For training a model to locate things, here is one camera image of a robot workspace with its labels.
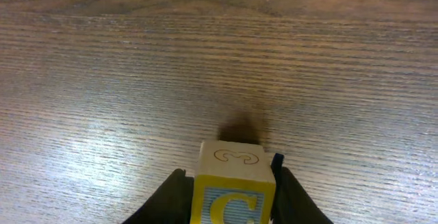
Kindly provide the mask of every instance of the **brown wood tabletop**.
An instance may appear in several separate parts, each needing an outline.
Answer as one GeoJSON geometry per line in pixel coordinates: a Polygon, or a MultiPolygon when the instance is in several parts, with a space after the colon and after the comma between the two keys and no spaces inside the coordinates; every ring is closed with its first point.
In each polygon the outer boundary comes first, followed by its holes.
{"type": "Polygon", "coordinates": [[[334,223],[437,223],[438,0],[0,0],[0,223],[121,223],[247,113],[334,223]]]}

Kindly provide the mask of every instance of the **block top face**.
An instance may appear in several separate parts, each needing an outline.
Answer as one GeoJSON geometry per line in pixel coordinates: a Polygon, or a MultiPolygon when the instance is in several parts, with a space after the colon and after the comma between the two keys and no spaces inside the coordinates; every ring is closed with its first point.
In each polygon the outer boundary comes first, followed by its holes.
{"type": "Polygon", "coordinates": [[[196,174],[275,184],[263,147],[240,142],[203,142],[196,174]]]}

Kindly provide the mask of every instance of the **yellow frame on block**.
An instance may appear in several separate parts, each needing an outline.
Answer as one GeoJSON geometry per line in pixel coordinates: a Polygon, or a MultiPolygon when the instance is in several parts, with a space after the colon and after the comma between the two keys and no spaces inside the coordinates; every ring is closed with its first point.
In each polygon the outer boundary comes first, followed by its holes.
{"type": "Polygon", "coordinates": [[[213,175],[197,175],[194,180],[192,215],[190,217],[190,224],[201,223],[205,187],[251,190],[264,193],[260,223],[269,223],[271,208],[272,204],[274,203],[275,184],[270,182],[256,182],[247,179],[234,179],[213,175]]]}

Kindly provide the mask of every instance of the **yellow letter c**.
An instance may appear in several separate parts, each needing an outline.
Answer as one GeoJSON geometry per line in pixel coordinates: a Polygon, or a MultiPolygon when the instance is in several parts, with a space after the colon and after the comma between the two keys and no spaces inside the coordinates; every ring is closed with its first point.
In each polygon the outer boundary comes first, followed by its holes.
{"type": "Polygon", "coordinates": [[[218,197],[210,208],[210,218],[213,224],[225,224],[224,211],[227,203],[232,200],[243,200],[248,204],[250,210],[255,210],[257,197],[250,197],[242,193],[229,193],[218,197]]]}

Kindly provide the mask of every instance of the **wooden block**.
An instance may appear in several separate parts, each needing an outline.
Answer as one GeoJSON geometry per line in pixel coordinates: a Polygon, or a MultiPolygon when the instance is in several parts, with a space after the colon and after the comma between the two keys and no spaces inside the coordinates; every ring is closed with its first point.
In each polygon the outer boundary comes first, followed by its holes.
{"type": "Polygon", "coordinates": [[[262,146],[203,142],[190,224],[268,224],[274,194],[262,146]]]}

